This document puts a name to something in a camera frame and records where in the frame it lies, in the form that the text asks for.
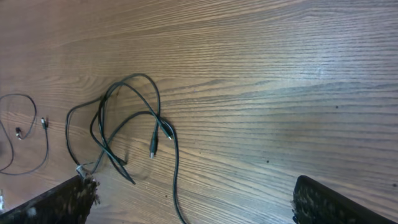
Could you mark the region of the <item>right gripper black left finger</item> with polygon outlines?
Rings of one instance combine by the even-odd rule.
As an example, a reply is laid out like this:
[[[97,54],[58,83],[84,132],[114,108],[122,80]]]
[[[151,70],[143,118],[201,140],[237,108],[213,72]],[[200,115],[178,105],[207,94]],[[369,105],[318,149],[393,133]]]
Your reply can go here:
[[[1,224],[85,224],[99,203],[98,182],[79,175],[1,214]]]

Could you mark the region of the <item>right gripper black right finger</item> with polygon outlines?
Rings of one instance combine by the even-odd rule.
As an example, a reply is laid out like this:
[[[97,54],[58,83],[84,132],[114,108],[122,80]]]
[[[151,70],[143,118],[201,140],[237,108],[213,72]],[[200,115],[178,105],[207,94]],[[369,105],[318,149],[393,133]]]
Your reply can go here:
[[[292,212],[298,224],[395,224],[306,175],[297,178]]]

